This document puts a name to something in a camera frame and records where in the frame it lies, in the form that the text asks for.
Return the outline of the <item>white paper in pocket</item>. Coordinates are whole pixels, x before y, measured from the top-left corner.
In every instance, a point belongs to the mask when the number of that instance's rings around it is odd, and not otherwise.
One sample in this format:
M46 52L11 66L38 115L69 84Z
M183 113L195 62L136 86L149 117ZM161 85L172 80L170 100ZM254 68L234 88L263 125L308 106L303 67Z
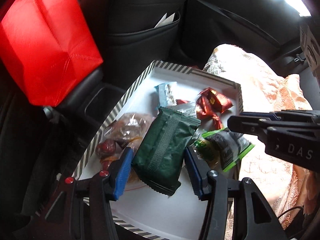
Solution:
M174 21L175 13L171 14L170 16L167 16L167 13L163 15L163 17L159 20L159 22L155 25L155 29L159 27L166 26L168 24L171 24Z

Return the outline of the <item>red foil snack packet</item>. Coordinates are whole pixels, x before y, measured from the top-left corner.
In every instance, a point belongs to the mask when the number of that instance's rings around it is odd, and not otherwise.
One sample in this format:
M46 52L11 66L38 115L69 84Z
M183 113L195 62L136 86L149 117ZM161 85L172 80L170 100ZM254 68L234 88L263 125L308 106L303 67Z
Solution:
M228 97L210 87L200 92L197 103L206 113L224 113L233 107L233 103Z
M200 96L196 101L196 115L200 120L210 119L215 130L224 128L220 117L213 111L209 100L205 96Z

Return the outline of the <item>peach embroidered cushion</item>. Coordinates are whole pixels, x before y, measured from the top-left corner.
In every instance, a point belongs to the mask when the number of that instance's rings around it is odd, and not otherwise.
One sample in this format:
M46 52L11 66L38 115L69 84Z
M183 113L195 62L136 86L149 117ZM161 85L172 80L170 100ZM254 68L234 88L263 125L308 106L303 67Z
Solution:
M259 121L257 137L270 155L267 164L277 161L300 171L290 179L297 186L287 194L293 204L304 204L306 225L289 236L319 239L319 116L300 87L300 75L277 75L261 58L243 49L221 44L210 54L204 70L229 78L241 85L244 109L293 116L292 121Z

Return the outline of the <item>black green small packet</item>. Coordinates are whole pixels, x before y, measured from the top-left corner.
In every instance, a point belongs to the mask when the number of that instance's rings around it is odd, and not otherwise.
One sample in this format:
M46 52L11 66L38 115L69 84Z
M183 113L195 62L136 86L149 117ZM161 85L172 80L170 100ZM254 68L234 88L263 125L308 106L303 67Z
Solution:
M243 134L232 132L226 127L203 133L193 147L210 168L220 165L223 172L227 172L254 148L254 144Z

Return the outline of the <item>green cow biscuit packet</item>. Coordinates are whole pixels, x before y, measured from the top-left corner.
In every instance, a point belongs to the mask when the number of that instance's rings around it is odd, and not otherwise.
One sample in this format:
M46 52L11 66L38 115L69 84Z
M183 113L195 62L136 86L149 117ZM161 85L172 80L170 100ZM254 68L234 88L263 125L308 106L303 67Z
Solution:
M124 113L104 131L100 142L114 140L121 148L132 141L143 139L155 117L144 113Z

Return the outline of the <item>white pink snack packet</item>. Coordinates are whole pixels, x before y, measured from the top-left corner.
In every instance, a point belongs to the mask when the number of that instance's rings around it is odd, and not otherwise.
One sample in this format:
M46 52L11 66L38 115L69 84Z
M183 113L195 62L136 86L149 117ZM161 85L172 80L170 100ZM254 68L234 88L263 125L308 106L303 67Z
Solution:
M176 101L177 101L177 105L174 106L174 109L176 111L179 111L186 116L197 118L196 102L188 101L188 100L180 100L180 99Z

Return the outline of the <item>black car seat back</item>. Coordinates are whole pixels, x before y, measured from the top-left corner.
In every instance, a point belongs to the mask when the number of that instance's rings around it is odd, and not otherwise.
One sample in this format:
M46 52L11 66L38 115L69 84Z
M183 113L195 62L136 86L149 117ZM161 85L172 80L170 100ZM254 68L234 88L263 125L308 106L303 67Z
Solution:
M285 0L79 0L104 59L104 81L127 89L154 60L204 67L232 44L278 73L297 53L301 17ZM174 21L154 28L163 15Z

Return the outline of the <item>dark green snack packet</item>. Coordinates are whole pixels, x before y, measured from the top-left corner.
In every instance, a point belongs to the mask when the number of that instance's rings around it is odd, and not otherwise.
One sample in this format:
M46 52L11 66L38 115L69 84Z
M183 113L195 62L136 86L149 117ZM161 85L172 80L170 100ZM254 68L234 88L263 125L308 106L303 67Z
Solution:
M181 185L178 179L183 152L201 121L173 109L161 107L158 110L132 160L132 168L154 191L172 196Z

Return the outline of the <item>clear wrapped red dates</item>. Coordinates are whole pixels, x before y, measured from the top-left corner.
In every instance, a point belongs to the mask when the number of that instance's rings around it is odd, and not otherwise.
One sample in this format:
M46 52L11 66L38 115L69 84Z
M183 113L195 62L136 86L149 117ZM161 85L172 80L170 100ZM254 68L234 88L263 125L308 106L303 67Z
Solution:
M112 162L119 159L117 143L112 139L106 139L97 144L95 154L99 158L102 170L108 170Z

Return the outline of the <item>white blue candy packet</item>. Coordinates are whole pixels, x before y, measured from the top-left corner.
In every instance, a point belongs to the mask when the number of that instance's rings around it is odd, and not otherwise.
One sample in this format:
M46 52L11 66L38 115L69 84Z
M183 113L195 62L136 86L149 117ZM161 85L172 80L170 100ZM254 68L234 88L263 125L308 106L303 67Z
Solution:
M177 82L165 82L155 86L159 107L176 106Z

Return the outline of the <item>red bag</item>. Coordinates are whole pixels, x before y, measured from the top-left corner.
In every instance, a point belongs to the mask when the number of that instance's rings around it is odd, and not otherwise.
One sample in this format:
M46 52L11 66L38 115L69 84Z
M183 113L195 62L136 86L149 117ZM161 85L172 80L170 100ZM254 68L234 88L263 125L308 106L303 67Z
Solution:
M15 0L1 21L1 60L36 106L57 106L103 59L77 0Z

